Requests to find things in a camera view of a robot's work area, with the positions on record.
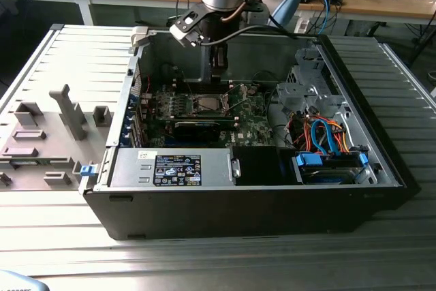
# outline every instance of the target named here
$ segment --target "blue object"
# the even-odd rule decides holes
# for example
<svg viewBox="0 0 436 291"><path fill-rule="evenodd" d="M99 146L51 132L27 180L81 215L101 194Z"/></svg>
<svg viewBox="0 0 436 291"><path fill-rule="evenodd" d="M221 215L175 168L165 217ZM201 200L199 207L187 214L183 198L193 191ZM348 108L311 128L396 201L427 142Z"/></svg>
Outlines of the blue object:
<svg viewBox="0 0 436 291"><path fill-rule="evenodd" d="M297 156L299 166L322 166L322 158L317 153L300 153Z"/></svg>
<svg viewBox="0 0 436 291"><path fill-rule="evenodd" d="M294 16L298 5L301 0L283 0L280 5L277 6L271 16L280 24L287 25L291 18ZM268 21L268 25L275 26L273 22Z"/></svg>
<svg viewBox="0 0 436 291"><path fill-rule="evenodd" d="M318 32L318 34L321 34L322 31L324 31L324 28L326 27L326 23L327 23L327 20L328 20L328 13L330 11L330 8L328 6L328 1L327 0L324 0L324 4L326 5L326 17L324 17L324 23L322 24L322 27L320 29L320 32Z"/></svg>
<svg viewBox="0 0 436 291"><path fill-rule="evenodd" d="M10 271L0 271L0 290L49 291L46 284Z"/></svg>
<svg viewBox="0 0 436 291"><path fill-rule="evenodd" d="M82 177L94 177L95 175L97 175L97 165L84 165L80 169Z"/></svg>
<svg viewBox="0 0 436 291"><path fill-rule="evenodd" d="M360 159L360 162L362 163L363 166L368 164L368 157L364 153L361 153L359 155L359 159Z"/></svg>
<svg viewBox="0 0 436 291"><path fill-rule="evenodd" d="M320 123L324 124L324 126L326 127L327 141L328 141L328 146L330 147L330 150L335 155L339 156L341 154L341 152L338 150L338 147L336 147L336 143L334 143L332 129L327 122L325 122L321 119L317 119L316 121L314 121L312 123L311 137L312 137L313 145L315 147L317 147L324 155L327 155L327 151L323 147L321 147L318 144L318 141L316 140L316 128Z"/></svg>

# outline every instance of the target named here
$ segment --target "gray plastic part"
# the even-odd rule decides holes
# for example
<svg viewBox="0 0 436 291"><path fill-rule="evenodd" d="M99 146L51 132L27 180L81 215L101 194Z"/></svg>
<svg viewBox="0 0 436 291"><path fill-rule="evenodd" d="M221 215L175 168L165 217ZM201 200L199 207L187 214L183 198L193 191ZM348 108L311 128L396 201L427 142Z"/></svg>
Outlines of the gray plastic part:
<svg viewBox="0 0 436 291"><path fill-rule="evenodd" d="M96 106L94 108L93 118L95 126L97 127L110 127L112 123L112 115L107 106Z"/></svg>
<svg viewBox="0 0 436 291"><path fill-rule="evenodd" d="M50 291L46 284L10 271L0 271L0 290Z"/></svg>
<svg viewBox="0 0 436 291"><path fill-rule="evenodd" d="M6 148L3 152L3 156L36 157L38 156L38 150L36 150L36 148Z"/></svg>
<svg viewBox="0 0 436 291"><path fill-rule="evenodd" d="M41 129L19 129L15 131L13 138L19 140L43 140L47 136Z"/></svg>
<svg viewBox="0 0 436 291"><path fill-rule="evenodd" d="M6 175L5 173L3 173L3 172L0 172L0 181L5 185L5 186L8 186L10 183L11 183L11 178L8 176L8 175Z"/></svg>
<svg viewBox="0 0 436 291"><path fill-rule="evenodd" d="M37 123L33 118L42 115L42 112L35 102L22 102L14 112L15 117L23 127L35 127Z"/></svg>
<svg viewBox="0 0 436 291"><path fill-rule="evenodd" d="M76 113L77 117L79 117L79 119L80 119L80 124L83 124L84 122L87 121L87 119L84 117L84 114L83 114L82 108L80 107L80 104L78 102L73 102L72 104L74 106L74 112ZM59 113L59 117L61 118L62 123L64 125L67 125L67 121L63 118L63 115L61 112Z"/></svg>
<svg viewBox="0 0 436 291"><path fill-rule="evenodd" d="M71 157L65 158L63 160L50 160L50 165L54 168L73 168L74 160Z"/></svg>
<svg viewBox="0 0 436 291"><path fill-rule="evenodd" d="M81 169L82 169L82 164L79 161L77 161L73 167L73 177L76 179L77 182L80 182L80 180L82 179L82 176L80 175Z"/></svg>
<svg viewBox="0 0 436 291"><path fill-rule="evenodd" d="M63 118L67 123L69 130L73 134L75 140L83 140L86 136L85 131L82 129L83 112L77 114L71 100L68 97L69 86L63 85L61 90L51 90L48 94L57 101L61 109Z"/></svg>
<svg viewBox="0 0 436 291"><path fill-rule="evenodd" d="M65 172L46 172L44 181L48 185L68 185L71 183L71 180Z"/></svg>
<svg viewBox="0 0 436 291"><path fill-rule="evenodd" d="M10 160L0 160L0 170L15 170L16 166L11 164Z"/></svg>

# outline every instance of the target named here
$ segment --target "blue cable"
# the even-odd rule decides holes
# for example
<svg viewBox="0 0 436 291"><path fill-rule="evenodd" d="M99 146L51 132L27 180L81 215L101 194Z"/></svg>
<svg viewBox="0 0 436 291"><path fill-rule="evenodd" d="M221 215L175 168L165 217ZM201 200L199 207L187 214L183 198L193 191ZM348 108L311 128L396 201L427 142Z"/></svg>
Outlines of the blue cable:
<svg viewBox="0 0 436 291"><path fill-rule="evenodd" d="M322 25L322 28L320 29L320 32L318 32L318 35L322 33L322 31L324 30L324 28L326 27L326 23L327 23L327 19L328 19L328 13L330 11L329 7L328 7L328 1L324 0L324 4L326 5L326 17L324 18L324 23Z"/></svg>
<svg viewBox="0 0 436 291"><path fill-rule="evenodd" d="M321 119L317 119L316 121L314 121L312 123L312 128L311 128L311 137L312 137L312 143L315 147L317 147L323 155L327 155L327 151L321 147L321 145L318 144L318 141L316 140L316 127L318 126L318 124L323 123L324 126L326 127L326 134L327 134L327 141L328 141L328 146L330 147L330 150L335 154L335 155L340 155L341 152L338 150L338 147L336 147L336 143L334 143L333 140L333 132L331 127L329 126L329 124Z"/></svg>

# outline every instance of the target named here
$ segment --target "sticker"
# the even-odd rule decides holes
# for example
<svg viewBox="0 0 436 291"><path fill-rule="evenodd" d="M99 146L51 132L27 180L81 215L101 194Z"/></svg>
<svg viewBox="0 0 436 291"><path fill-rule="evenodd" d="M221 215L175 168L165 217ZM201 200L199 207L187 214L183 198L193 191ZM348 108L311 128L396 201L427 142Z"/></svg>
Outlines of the sticker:
<svg viewBox="0 0 436 291"><path fill-rule="evenodd" d="M155 159L157 151L138 151L138 159Z"/></svg>
<svg viewBox="0 0 436 291"><path fill-rule="evenodd" d="M200 155L155 155L155 176L157 187L198 186L202 184Z"/></svg>

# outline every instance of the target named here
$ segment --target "motherboard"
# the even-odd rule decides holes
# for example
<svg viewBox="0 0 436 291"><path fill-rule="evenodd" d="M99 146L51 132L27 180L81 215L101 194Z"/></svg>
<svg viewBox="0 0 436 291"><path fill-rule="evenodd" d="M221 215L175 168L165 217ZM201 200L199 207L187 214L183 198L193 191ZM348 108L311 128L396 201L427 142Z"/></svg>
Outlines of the motherboard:
<svg viewBox="0 0 436 291"><path fill-rule="evenodd" d="M160 86L144 95L141 104L147 147L274 144L265 93L259 85L230 82L221 90L197 90L194 83L181 85Z"/></svg>

